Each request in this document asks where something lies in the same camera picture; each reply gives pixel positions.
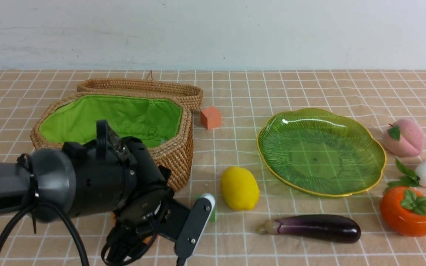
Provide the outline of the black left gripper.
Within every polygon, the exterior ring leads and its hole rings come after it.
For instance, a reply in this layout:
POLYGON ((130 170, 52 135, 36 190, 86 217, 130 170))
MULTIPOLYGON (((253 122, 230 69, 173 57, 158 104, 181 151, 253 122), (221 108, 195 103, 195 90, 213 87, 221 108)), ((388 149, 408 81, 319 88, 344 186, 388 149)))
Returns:
POLYGON ((66 177, 73 176, 71 217, 112 211, 115 227, 106 238, 102 255, 143 255, 148 237, 165 237, 183 253, 190 240, 191 210, 173 199, 167 184, 171 171, 158 166, 137 138, 125 137, 86 144, 65 142, 62 152, 70 161, 66 177))

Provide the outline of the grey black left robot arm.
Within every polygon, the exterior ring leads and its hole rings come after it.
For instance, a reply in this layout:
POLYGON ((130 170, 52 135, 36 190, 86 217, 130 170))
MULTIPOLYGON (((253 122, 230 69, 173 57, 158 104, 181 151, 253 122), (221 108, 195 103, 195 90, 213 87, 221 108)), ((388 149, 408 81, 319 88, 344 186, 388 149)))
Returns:
POLYGON ((81 145, 66 142, 61 149, 42 148, 22 154, 17 162, 0 162, 0 215, 17 212, 0 245, 17 222, 31 215, 33 222, 61 219, 81 239, 70 219, 103 212, 115 214, 105 250, 110 264, 126 256, 138 259, 149 237, 163 236, 176 244, 176 254, 187 258, 188 240, 197 239, 195 211, 173 198, 170 170, 158 166, 141 140, 98 138, 81 145))

